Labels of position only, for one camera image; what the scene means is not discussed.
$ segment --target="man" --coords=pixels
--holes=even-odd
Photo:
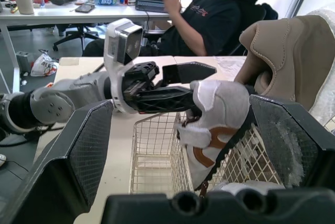
[[[236,0],[193,0],[180,13],[179,0],[163,0],[173,26],[162,36],[161,42],[141,48],[142,56],[217,55],[237,32],[241,14]],[[84,57],[103,56],[104,41],[89,43]]]

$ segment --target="brown shoe stripe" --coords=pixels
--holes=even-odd
[[[199,161],[205,167],[210,167],[215,164],[213,160],[204,156],[203,150],[201,148],[193,147],[193,153],[197,161]]]
[[[226,146],[226,143],[223,143],[219,140],[218,136],[225,135],[234,135],[237,132],[237,129],[226,128],[226,127],[217,127],[213,128],[209,131],[211,133],[211,141],[208,147],[214,147],[217,149],[223,149]],[[204,165],[205,167],[210,167],[215,164],[213,160],[206,157],[203,154],[203,150],[201,148],[193,147],[193,154],[196,160]]]

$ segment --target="smartphone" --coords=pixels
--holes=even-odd
[[[82,12],[82,13],[89,13],[94,8],[95,8],[95,5],[93,4],[82,4],[78,8],[76,8],[74,11]]]

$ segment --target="mesh pad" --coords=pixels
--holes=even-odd
[[[112,103],[94,108],[86,117],[70,152],[70,163],[89,207],[92,206],[105,166]]]
[[[318,147],[281,106],[252,100],[266,152],[285,187],[303,186],[318,157]]]

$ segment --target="black t-shirt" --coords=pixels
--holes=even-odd
[[[217,55],[238,30],[241,12],[235,0],[193,0],[182,16],[202,35],[207,55]],[[159,49],[164,55],[196,55],[174,26],[162,36]]]

